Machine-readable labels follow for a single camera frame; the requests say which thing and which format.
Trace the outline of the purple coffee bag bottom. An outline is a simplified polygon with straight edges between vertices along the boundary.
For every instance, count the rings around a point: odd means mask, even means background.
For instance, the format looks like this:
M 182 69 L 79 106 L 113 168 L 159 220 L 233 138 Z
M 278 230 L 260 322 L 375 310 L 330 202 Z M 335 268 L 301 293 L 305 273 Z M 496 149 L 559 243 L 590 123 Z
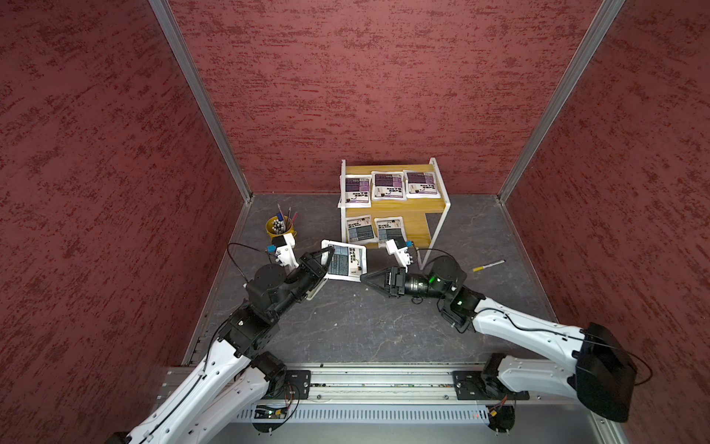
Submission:
M 405 170 L 405 195 L 407 199 L 438 199 L 441 197 L 436 173 Z

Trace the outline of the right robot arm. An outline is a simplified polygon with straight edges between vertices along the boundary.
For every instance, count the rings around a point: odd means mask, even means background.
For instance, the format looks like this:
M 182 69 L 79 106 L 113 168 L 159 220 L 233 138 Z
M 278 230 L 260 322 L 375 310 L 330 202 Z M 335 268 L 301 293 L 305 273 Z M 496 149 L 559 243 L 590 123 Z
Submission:
M 534 359 L 492 354 L 479 377 L 479 389 L 489 399 L 543 392 L 576 399 L 607 420 L 628 421 L 638 369 L 608 329 L 596 323 L 566 326 L 525 314 L 468 288 L 466 278 L 455 259 L 440 256 L 425 274 L 392 266 L 364 274 L 360 281 L 388 298 L 434 299 L 459 333 L 471 330 L 536 353 Z

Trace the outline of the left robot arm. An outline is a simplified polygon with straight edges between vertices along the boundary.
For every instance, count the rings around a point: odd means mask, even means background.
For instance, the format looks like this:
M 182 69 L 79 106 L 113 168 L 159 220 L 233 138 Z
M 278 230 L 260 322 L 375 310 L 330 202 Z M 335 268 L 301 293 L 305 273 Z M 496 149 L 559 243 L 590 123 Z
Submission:
M 286 392 L 286 366 L 264 349 L 278 322 L 325 281 L 335 249 L 305 253 L 292 272 L 262 266 L 245 300 L 216 331 L 203 360 L 140 425 L 111 443 L 207 443 L 243 409 Z

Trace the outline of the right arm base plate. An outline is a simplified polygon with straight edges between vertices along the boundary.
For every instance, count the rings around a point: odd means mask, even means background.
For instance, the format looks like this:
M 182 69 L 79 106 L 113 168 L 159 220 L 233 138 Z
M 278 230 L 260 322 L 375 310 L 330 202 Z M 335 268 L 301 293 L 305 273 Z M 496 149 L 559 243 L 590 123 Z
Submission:
M 529 401 L 527 391 L 514 392 L 483 371 L 454 371 L 453 387 L 458 401 Z

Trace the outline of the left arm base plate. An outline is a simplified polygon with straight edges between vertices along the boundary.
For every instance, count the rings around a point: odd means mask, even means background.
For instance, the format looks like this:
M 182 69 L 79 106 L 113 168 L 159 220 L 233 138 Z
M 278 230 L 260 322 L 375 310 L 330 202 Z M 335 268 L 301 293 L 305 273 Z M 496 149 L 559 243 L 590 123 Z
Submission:
M 306 400 L 309 397 L 311 379 L 310 370 L 286 370 L 269 382 L 264 399 L 290 401 L 296 396 Z

